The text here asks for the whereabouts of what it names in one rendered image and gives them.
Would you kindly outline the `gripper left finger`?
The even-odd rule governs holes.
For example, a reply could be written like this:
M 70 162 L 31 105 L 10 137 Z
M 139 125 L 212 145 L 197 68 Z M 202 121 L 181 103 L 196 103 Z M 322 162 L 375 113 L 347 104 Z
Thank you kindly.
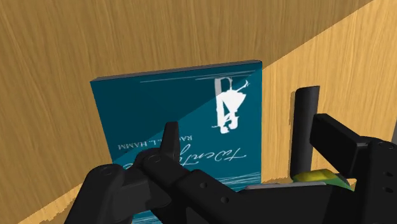
M 100 165 L 86 176 L 64 224 L 128 224 L 152 211 L 164 224 L 239 224 L 247 214 L 243 196 L 201 170 L 179 163 L 177 122 L 165 125 L 159 148 L 144 150 L 133 165 Z

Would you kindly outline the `yellow and green object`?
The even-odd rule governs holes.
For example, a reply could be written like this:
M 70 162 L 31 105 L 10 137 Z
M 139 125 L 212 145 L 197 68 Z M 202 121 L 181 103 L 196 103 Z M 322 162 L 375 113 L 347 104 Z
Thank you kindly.
M 319 169 L 308 172 L 302 172 L 292 177 L 294 182 L 324 182 L 326 185 L 335 185 L 348 190 L 352 190 L 348 180 L 341 174 L 333 173 L 328 169 Z

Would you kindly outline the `black cylinder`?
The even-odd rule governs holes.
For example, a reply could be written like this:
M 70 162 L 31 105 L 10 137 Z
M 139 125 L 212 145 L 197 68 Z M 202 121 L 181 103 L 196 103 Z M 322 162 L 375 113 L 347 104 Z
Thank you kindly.
M 320 86 L 302 87 L 295 92 L 291 136 L 291 177 L 311 170 L 312 145 L 310 132 L 317 113 Z

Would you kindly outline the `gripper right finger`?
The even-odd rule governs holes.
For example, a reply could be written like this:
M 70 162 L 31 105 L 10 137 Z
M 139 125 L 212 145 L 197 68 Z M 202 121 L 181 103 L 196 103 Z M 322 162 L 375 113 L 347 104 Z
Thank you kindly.
M 357 180 L 355 224 L 397 224 L 397 145 L 360 136 L 325 113 L 314 115 L 310 143 L 343 177 Z

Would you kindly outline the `teal book with white figure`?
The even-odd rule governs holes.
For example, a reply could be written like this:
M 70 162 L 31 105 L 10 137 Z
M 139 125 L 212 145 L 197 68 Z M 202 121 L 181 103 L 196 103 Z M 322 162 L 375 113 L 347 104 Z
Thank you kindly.
M 91 88 L 113 163 L 128 169 L 177 122 L 179 163 L 235 191 L 261 181 L 262 63 L 99 77 Z

